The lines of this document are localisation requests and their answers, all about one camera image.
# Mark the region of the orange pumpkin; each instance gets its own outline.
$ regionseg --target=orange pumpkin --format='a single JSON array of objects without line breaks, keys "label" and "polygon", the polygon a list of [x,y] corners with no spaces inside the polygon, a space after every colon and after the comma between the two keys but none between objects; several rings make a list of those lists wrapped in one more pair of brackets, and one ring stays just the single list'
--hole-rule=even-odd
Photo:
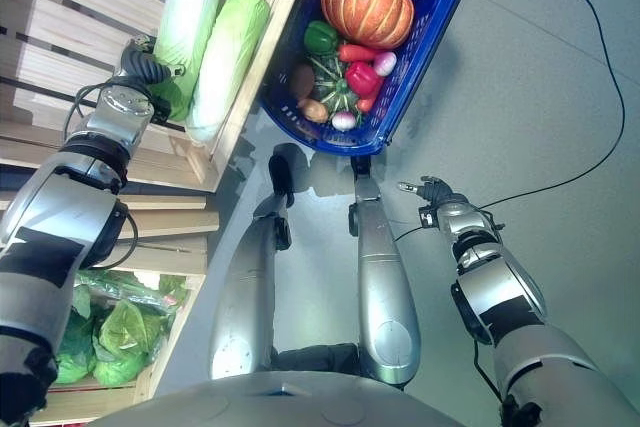
[{"label": "orange pumpkin", "polygon": [[367,47],[392,50],[411,30],[411,0],[322,0],[327,21],[343,36]]}]

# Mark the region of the robot leg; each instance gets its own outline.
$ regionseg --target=robot leg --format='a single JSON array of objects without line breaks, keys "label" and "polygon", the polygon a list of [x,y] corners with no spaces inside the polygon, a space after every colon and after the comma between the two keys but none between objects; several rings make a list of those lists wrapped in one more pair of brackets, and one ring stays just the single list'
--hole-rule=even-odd
[{"label": "robot leg", "polygon": [[286,208],[293,203],[286,161],[273,156],[274,193],[253,213],[229,265],[214,314],[210,377],[219,379],[271,367],[277,250],[291,245]]},{"label": "robot leg", "polygon": [[369,158],[352,159],[358,236],[360,365],[363,375],[403,387],[420,364],[420,330],[409,281],[393,241]]}]

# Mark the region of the gray floor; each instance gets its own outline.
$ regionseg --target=gray floor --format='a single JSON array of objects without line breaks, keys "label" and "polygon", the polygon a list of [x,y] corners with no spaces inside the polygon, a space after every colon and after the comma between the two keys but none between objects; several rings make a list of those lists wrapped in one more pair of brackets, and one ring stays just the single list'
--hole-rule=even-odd
[{"label": "gray floor", "polygon": [[[571,186],[501,204],[504,240],[541,285],[550,320],[574,336],[640,408],[640,0],[592,0],[620,87],[627,130],[600,169]],[[398,180],[430,174],[480,205],[582,171],[620,122],[595,25],[580,0],[462,0],[394,142],[374,159],[399,234],[417,225],[417,197]],[[266,162],[289,142],[263,113],[250,116],[219,196],[226,229],[210,275],[160,386],[206,380],[211,314],[221,280],[257,202]],[[290,211],[293,247],[278,254],[276,347],[355,341],[356,241],[345,159],[303,149]],[[436,232],[399,243],[422,328],[422,365],[408,392],[472,426],[498,424],[474,372],[472,344],[449,298],[454,262]],[[488,349],[482,360],[490,368]]]}]

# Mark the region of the onion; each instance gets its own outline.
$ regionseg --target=onion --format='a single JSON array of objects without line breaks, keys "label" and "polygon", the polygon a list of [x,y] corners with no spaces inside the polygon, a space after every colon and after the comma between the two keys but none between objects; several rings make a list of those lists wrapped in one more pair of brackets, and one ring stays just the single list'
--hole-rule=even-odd
[{"label": "onion", "polygon": [[373,70],[375,70],[376,74],[380,77],[386,77],[393,71],[397,61],[398,58],[393,52],[378,54],[373,59]]},{"label": "onion", "polygon": [[334,129],[345,132],[356,126],[356,118],[351,112],[338,112],[331,119],[331,125]]}]

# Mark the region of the green bell pepper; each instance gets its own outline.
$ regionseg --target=green bell pepper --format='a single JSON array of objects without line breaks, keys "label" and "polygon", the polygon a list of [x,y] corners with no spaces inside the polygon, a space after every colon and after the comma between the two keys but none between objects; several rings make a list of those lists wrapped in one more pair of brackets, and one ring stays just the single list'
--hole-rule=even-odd
[{"label": "green bell pepper", "polygon": [[334,55],[338,40],[336,29],[321,20],[309,23],[304,32],[304,46],[313,55]]}]

